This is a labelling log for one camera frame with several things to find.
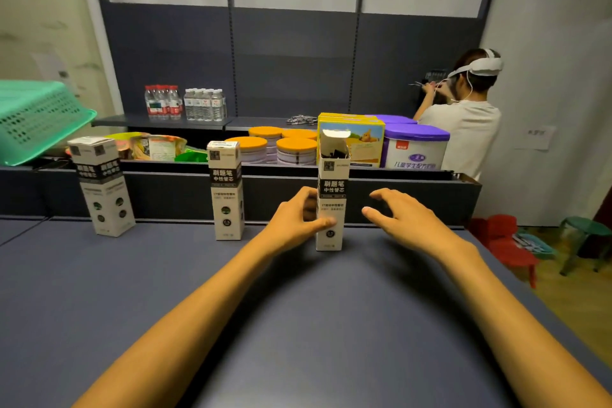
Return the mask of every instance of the cardboard box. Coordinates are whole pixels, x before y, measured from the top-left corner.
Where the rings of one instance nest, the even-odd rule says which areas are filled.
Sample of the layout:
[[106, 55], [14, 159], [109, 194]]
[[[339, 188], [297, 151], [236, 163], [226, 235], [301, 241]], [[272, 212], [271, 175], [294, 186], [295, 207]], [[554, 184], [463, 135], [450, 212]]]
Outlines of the cardboard box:
[[346, 213], [346, 189], [351, 167], [346, 140], [349, 131], [322, 130], [319, 135], [319, 176], [317, 179], [317, 217], [332, 216], [335, 226], [317, 233], [319, 251], [342, 250]]
[[118, 237], [136, 224], [114, 139], [68, 141], [96, 234]]
[[376, 117], [355, 115], [340, 116], [339, 113], [321, 113], [317, 124], [319, 137], [322, 130], [349, 131], [346, 139], [351, 164], [378, 168], [383, 150], [385, 124]]
[[244, 231], [240, 143], [210, 141], [206, 149], [215, 237], [240, 240]]

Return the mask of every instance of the person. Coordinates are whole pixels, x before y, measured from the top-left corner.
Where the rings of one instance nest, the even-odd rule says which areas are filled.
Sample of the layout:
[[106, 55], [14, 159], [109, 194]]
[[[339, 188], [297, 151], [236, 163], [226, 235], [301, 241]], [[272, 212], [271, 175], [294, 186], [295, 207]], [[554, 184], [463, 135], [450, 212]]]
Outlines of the person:
[[[219, 272], [121, 355], [74, 408], [173, 407], [249, 289], [274, 257], [335, 224], [315, 219], [317, 190], [302, 188]], [[612, 397], [488, 269], [478, 249], [409, 195], [371, 193], [393, 212], [363, 214], [397, 242], [435, 258], [462, 291], [516, 396], [527, 408], [612, 407]]]
[[[478, 60], [483, 63], [481, 59], [499, 62], [499, 70], [477, 69]], [[476, 180], [480, 178], [501, 121], [500, 110], [487, 98], [502, 65], [500, 55], [494, 50], [472, 48], [457, 60], [447, 80], [423, 86], [425, 98], [414, 119], [421, 125], [436, 126], [450, 133], [442, 169], [465, 173]], [[446, 97], [450, 106], [433, 105], [436, 94]]]

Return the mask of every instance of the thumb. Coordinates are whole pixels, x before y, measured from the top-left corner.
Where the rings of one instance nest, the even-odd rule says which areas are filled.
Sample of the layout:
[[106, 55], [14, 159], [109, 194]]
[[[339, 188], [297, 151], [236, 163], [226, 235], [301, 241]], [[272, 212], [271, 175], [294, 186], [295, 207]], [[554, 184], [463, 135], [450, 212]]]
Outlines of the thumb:
[[371, 207], [363, 207], [361, 213], [373, 222], [378, 227], [382, 227], [385, 231], [391, 227], [392, 218], [384, 216], [380, 211]]
[[306, 232], [309, 235], [316, 234], [323, 229], [327, 229], [328, 227], [335, 226], [336, 219], [335, 218], [319, 218], [314, 221], [309, 221], [304, 223], [306, 225]]

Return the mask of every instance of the white t-shirt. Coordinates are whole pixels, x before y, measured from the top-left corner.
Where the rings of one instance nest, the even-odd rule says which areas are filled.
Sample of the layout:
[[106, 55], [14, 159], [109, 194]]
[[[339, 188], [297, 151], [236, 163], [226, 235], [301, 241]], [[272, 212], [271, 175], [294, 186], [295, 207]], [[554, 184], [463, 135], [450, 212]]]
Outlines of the white t-shirt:
[[501, 111], [489, 102], [462, 100], [452, 105], [432, 105], [419, 124], [450, 133], [442, 169], [480, 177], [482, 164], [499, 130]]

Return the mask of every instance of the white box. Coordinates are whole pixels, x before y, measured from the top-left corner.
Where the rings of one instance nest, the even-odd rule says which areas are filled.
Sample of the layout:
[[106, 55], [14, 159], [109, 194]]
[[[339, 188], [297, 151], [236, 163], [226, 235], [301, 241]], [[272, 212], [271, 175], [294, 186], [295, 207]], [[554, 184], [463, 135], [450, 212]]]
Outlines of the white box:
[[96, 234], [118, 237], [136, 224], [114, 139], [68, 141]]
[[317, 217], [332, 216], [336, 225], [317, 233], [318, 251], [342, 250], [342, 234], [346, 213], [346, 189], [351, 167], [346, 138], [350, 131], [319, 133], [319, 177], [317, 179]]
[[244, 231], [240, 143], [210, 141], [206, 149], [215, 237], [240, 240]]

